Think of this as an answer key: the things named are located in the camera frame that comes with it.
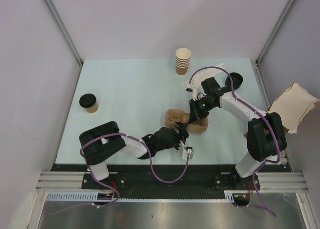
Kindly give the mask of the brown cardboard cup carrier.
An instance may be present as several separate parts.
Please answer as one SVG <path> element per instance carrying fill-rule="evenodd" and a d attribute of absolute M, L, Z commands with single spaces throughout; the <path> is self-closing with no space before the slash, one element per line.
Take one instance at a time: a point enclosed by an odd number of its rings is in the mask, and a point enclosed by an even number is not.
<path fill-rule="evenodd" d="M 189 124 L 188 130 L 191 133 L 201 134 L 201 133 L 205 132 L 208 129 L 208 127 L 209 127 L 209 119 L 204 118 L 204 119 L 199 120 L 193 124 Z"/>

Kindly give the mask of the brown paper coffee cup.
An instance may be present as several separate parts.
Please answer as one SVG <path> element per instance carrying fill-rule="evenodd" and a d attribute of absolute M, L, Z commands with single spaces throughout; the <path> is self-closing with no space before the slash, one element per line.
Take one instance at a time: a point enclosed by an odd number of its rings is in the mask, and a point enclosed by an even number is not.
<path fill-rule="evenodd" d="M 99 109 L 99 105 L 97 102 L 93 106 L 85 108 L 85 110 L 90 114 L 96 113 L 98 109 Z"/>

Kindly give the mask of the brown paper takeout bag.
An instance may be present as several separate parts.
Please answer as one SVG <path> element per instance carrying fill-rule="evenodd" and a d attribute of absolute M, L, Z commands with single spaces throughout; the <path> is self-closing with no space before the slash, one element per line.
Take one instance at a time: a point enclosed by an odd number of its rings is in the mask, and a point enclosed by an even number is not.
<path fill-rule="evenodd" d="M 280 115 L 286 134 L 297 134 L 298 126 L 304 117 L 313 111 L 319 102 L 317 97 L 294 81 L 282 88 L 281 95 L 267 109 L 267 112 Z"/>

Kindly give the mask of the black plastic cup lid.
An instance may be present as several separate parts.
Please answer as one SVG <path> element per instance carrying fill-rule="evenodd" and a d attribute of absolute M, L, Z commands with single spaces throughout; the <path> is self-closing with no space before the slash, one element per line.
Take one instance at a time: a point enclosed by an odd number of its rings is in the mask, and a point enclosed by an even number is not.
<path fill-rule="evenodd" d="M 93 107 L 96 103 L 97 103 L 97 98 L 95 95 L 91 93 L 84 94 L 79 100 L 80 106 L 85 109 Z"/>

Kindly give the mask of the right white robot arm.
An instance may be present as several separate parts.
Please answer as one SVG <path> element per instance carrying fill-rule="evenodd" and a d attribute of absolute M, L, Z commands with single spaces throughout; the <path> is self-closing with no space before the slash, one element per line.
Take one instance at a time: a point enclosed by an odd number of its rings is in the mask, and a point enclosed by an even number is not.
<path fill-rule="evenodd" d="M 248 177 L 266 163 L 271 163 L 271 157 L 279 158 L 287 148 L 282 118 L 276 112 L 262 111 L 241 99 L 229 79 L 225 87 L 221 87 L 213 77 L 203 81 L 201 86 L 203 92 L 195 86 L 187 87 L 187 91 L 192 93 L 189 124 L 206 119 L 211 110 L 220 108 L 247 126 L 248 152 L 235 166 L 236 174 L 230 177 L 231 185 L 242 190 L 249 183 Z"/>

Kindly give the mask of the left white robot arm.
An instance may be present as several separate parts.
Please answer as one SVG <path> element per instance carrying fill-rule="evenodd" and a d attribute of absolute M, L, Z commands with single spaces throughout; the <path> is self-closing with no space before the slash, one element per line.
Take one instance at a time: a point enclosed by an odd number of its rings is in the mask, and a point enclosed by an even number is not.
<path fill-rule="evenodd" d="M 187 123 L 177 122 L 173 128 L 162 127 L 153 134 L 135 138 L 120 132 L 118 124 L 111 121 L 79 136 L 80 155 L 85 159 L 93 183 L 98 188 L 105 189 L 111 182 L 107 160 L 118 152 L 132 155 L 139 160 L 151 161 L 159 152 L 176 149 L 181 158 L 189 163 L 194 149 L 186 146 L 189 138 L 187 127 Z"/>

